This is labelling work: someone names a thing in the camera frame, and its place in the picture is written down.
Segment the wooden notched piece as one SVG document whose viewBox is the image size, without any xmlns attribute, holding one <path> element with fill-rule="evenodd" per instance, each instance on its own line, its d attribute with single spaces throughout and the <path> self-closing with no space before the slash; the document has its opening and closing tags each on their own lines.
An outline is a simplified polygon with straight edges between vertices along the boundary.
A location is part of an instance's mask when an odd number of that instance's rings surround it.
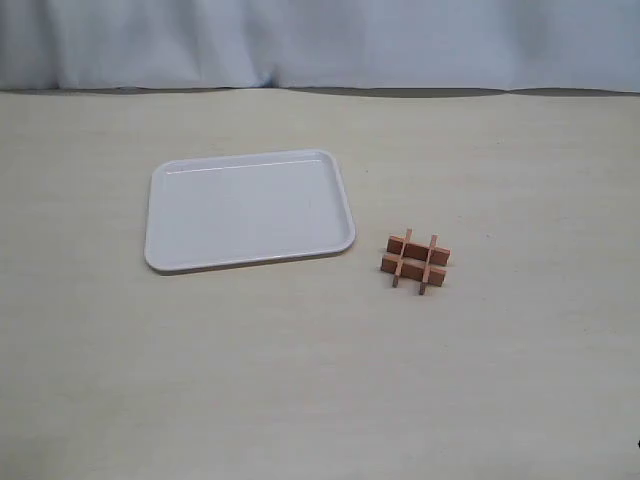
<svg viewBox="0 0 640 480">
<path fill-rule="evenodd" d="M 427 265 L 425 261 L 400 258 L 396 254 L 386 253 L 381 260 L 380 269 L 393 276 L 392 286 L 396 288 L 401 278 L 408 278 L 422 285 L 440 287 L 445 280 L 446 271 L 442 268 Z"/>
<path fill-rule="evenodd" d="M 431 272 L 431 257 L 434 251 L 434 248 L 437 246 L 438 235 L 433 234 L 431 236 L 431 240 L 427 249 L 425 261 L 424 261 L 424 269 L 423 274 L 419 286 L 419 294 L 423 296 L 426 293 L 427 286 L 429 284 L 429 276 Z"/>
<path fill-rule="evenodd" d="M 403 258 L 418 260 L 436 266 L 446 266 L 448 264 L 451 251 L 446 248 L 435 246 L 431 248 L 414 242 L 405 242 L 403 238 L 390 236 L 387 241 L 386 252 L 389 254 L 401 255 Z"/>
<path fill-rule="evenodd" d="M 392 287 L 393 288 L 397 288 L 400 278 L 401 278 L 401 272 L 402 272 L 402 265 L 403 265 L 403 261 L 404 261 L 404 252 L 406 250 L 406 246 L 407 244 L 410 242 L 411 240 L 411 236 L 412 236 L 412 229 L 411 228 L 407 228 L 404 237 L 401 240 L 401 247 L 399 252 L 397 253 L 397 258 L 396 258 L 396 267 L 394 270 L 394 274 L 393 274 L 393 280 L 392 280 Z"/>
</svg>

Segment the white rectangular plastic tray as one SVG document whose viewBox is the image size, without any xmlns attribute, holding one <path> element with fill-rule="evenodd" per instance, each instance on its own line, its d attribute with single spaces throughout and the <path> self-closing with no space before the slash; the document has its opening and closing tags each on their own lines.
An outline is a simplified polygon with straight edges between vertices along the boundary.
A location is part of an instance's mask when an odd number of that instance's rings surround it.
<svg viewBox="0 0 640 480">
<path fill-rule="evenodd" d="M 151 176 L 144 258 L 160 273 L 331 256 L 355 238 L 323 150 L 175 160 Z"/>
</svg>

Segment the white backdrop curtain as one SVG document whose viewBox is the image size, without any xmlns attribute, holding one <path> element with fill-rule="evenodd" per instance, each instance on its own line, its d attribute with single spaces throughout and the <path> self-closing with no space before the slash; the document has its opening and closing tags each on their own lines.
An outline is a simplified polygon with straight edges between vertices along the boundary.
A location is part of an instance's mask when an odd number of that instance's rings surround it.
<svg viewBox="0 0 640 480">
<path fill-rule="evenodd" d="M 635 1 L 5 1 L 5 89 L 639 89 Z"/>
</svg>

